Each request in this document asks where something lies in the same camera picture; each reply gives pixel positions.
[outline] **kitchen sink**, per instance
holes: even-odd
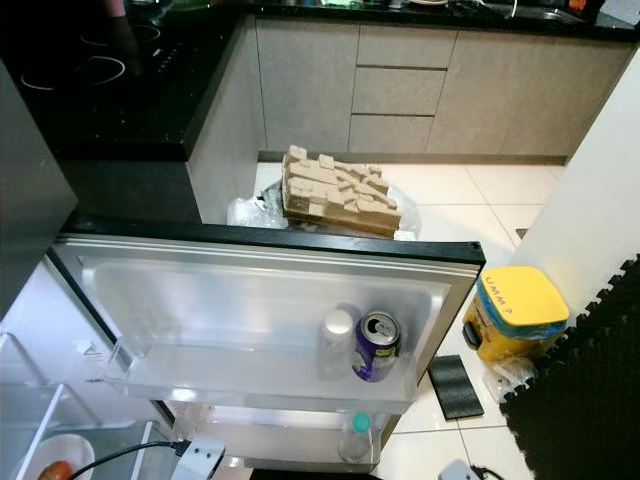
[[[493,10],[500,15],[504,15],[505,17],[511,16],[511,10],[513,9],[513,5],[506,4],[485,3],[484,5],[490,10]],[[563,10],[558,10],[553,7],[536,7],[531,5],[518,5],[514,18],[553,20],[562,23],[583,23],[582,19]]]

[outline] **power cord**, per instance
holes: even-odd
[[[106,457],[102,457],[96,460],[95,462],[90,463],[89,465],[85,465],[80,470],[74,472],[73,475],[71,475],[68,480],[74,480],[78,478],[80,475],[82,475],[84,472],[86,472],[87,470],[91,470],[92,468],[97,467],[98,465],[102,465],[103,463],[113,460],[114,458],[121,457],[122,455],[126,455],[127,453],[135,452],[137,450],[142,450],[143,448],[170,447],[176,451],[177,456],[181,457],[182,455],[184,455],[184,452],[187,451],[187,448],[189,448],[189,445],[191,445],[191,442],[189,440],[182,440],[181,442],[158,441],[158,442],[149,442],[149,443],[141,443],[139,445],[133,445],[131,447],[118,450],[117,452],[112,453],[111,455],[107,455]]]
[[[475,473],[479,478],[482,478],[482,479],[487,478],[487,474],[489,474],[492,477],[496,478],[497,480],[504,480],[503,477],[501,477],[500,475],[498,475],[496,472],[494,472],[489,468],[471,465],[471,470],[473,470],[473,473]]]

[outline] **white bottle cap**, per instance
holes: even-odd
[[[344,310],[334,310],[322,322],[322,333],[332,342],[342,342],[353,335],[353,318]]]

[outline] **yellow lid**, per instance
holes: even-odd
[[[491,303],[509,325],[544,325],[569,317],[558,290],[537,268],[493,268],[483,272],[481,279]]]

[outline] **yellow container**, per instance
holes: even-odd
[[[561,332],[569,308],[551,281],[533,267],[483,272],[464,318],[464,337],[480,358],[495,362],[535,356],[543,341]]]

